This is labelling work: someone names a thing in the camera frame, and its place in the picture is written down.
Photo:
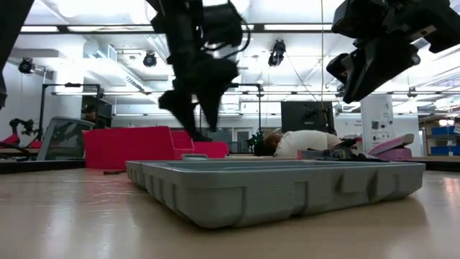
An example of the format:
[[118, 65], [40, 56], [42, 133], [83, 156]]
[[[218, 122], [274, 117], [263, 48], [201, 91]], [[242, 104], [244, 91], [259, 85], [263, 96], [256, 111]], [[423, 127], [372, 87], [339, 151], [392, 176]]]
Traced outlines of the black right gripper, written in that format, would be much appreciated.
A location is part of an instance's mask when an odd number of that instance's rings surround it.
[[349, 104], [418, 65], [416, 40], [426, 40], [432, 53], [460, 45], [460, 14], [449, 0], [344, 0], [331, 30], [353, 39], [356, 48], [326, 66], [344, 83]]

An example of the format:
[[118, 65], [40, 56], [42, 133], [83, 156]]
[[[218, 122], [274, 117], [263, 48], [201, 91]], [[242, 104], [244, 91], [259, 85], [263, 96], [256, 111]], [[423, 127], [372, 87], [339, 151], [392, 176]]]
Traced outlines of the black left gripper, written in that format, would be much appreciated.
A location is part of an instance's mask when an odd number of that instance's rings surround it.
[[168, 110], [191, 138], [196, 138], [195, 104], [190, 94], [201, 95], [201, 108], [212, 132], [216, 131], [221, 97], [239, 75], [229, 57], [215, 58], [211, 52], [239, 46], [239, 22], [172, 22], [172, 67], [175, 88], [159, 98], [159, 108]]

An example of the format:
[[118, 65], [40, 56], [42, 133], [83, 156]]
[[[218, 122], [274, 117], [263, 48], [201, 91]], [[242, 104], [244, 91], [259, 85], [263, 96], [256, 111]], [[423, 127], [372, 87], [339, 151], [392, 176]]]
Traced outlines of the grey plastic tool case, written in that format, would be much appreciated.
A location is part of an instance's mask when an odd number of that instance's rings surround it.
[[421, 188], [414, 162], [326, 160], [128, 161], [129, 179], [205, 229], [248, 227], [291, 217], [404, 199]]

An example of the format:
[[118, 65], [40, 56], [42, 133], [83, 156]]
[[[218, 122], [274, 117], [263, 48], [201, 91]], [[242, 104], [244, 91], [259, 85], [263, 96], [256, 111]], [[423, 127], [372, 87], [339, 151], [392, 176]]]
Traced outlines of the white pillar with posters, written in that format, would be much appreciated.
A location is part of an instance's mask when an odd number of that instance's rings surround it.
[[395, 138], [392, 97], [369, 95], [361, 100], [362, 140], [365, 152]]

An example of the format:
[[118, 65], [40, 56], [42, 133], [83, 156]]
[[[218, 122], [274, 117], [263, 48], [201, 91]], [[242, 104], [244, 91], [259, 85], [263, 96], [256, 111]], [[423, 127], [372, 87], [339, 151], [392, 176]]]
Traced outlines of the black robot with green light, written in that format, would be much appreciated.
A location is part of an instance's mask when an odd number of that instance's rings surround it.
[[262, 131], [258, 130], [254, 135], [252, 135], [252, 148], [263, 149], [265, 147], [264, 134]]

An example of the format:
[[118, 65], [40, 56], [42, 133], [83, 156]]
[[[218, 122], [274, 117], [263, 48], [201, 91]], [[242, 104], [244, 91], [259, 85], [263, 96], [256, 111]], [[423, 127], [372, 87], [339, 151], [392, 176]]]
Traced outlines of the black computer monitor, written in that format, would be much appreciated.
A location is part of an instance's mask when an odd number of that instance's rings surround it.
[[284, 101], [281, 103], [282, 132], [317, 130], [336, 134], [330, 101]]

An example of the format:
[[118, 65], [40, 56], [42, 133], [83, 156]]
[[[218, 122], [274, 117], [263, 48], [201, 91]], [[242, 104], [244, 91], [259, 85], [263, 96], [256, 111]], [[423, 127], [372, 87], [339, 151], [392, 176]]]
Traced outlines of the red plastic bin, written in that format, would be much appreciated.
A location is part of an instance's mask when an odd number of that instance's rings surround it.
[[226, 142], [192, 140], [184, 130], [169, 127], [92, 129], [83, 133], [86, 167], [126, 168], [127, 161], [180, 160], [184, 154], [225, 158]]

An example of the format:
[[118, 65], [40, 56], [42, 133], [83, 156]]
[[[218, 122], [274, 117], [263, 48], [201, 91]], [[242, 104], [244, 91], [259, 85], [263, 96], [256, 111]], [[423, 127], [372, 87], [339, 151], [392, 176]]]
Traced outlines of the blue storage bin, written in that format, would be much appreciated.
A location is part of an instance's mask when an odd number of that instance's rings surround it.
[[460, 146], [431, 147], [431, 155], [460, 156]]
[[455, 126], [433, 127], [431, 129], [432, 135], [460, 135], [460, 132], [455, 130]]

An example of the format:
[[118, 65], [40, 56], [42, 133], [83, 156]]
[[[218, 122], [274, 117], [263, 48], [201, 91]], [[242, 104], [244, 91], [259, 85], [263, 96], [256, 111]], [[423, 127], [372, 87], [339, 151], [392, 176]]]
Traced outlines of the person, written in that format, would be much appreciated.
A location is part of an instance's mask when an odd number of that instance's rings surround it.
[[254, 154], [276, 158], [296, 158], [299, 150], [323, 151], [340, 143], [342, 140], [338, 136], [318, 130], [303, 129], [286, 133], [275, 131], [254, 146]]
[[94, 123], [96, 129], [105, 129], [106, 128], [105, 121], [103, 121], [102, 119], [97, 119], [96, 118], [97, 108], [96, 108], [95, 105], [93, 105], [93, 104], [87, 105], [84, 108], [83, 113], [84, 113], [84, 119], [86, 121]]

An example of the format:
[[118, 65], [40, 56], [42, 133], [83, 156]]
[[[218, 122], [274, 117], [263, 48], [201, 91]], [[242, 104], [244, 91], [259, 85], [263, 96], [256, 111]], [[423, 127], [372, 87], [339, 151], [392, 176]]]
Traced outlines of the black overhead rig bar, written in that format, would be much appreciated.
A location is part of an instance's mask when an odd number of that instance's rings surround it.
[[[331, 23], [249, 23], [243, 32], [251, 33], [331, 33]], [[26, 24], [21, 35], [152, 35], [151, 24]]]

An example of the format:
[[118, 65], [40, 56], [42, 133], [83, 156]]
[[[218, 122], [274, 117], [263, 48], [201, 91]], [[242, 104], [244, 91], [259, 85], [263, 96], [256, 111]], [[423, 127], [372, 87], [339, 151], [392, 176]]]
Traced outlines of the black background rig frame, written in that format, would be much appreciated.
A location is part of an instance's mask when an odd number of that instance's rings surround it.
[[257, 132], [262, 131], [262, 84], [260, 83], [230, 83], [230, 88], [239, 88], [240, 86], [251, 86], [256, 87], [256, 97], [258, 103], [258, 128]]
[[101, 92], [101, 85], [97, 83], [43, 83], [42, 84], [42, 92], [41, 92], [41, 99], [40, 99], [40, 117], [39, 117], [39, 127], [37, 133], [37, 140], [42, 141], [43, 139], [43, 116], [45, 110], [45, 96], [46, 96], [46, 89], [51, 86], [64, 86], [66, 88], [80, 88], [84, 86], [91, 86], [96, 88], [96, 102], [99, 102], [101, 97], [103, 96]]

